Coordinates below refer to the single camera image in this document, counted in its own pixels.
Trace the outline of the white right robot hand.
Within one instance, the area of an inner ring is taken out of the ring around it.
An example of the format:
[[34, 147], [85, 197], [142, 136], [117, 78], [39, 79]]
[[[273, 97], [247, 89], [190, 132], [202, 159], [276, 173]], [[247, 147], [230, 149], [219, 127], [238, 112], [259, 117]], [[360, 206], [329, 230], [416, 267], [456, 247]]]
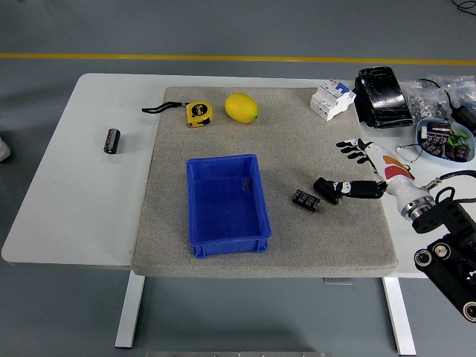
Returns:
[[415, 220], [435, 206], [433, 196], [417, 187], [410, 171], [384, 147], [360, 138], [341, 141], [336, 146], [349, 159], [371, 164], [374, 173], [386, 184], [385, 191], [396, 198], [397, 210], [404, 218]]

